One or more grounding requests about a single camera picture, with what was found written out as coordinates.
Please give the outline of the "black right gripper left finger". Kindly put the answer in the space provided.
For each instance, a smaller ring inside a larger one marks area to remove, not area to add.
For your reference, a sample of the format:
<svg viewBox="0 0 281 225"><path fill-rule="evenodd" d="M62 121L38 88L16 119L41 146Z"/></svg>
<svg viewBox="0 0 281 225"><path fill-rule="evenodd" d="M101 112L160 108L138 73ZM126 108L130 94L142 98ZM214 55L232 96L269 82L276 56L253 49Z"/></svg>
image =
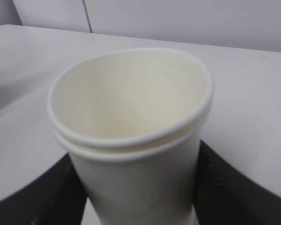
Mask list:
<svg viewBox="0 0 281 225"><path fill-rule="evenodd" d="M80 225L86 192L68 154L0 201L0 225Z"/></svg>

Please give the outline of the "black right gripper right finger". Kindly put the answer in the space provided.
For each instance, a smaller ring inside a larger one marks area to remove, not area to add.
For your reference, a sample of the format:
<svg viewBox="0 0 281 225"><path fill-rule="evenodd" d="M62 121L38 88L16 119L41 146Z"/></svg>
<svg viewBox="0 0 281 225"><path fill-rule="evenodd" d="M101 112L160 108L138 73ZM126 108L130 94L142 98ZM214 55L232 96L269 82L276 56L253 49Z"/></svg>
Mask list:
<svg viewBox="0 0 281 225"><path fill-rule="evenodd" d="M281 197L241 174L204 141L193 205L200 225L281 225Z"/></svg>

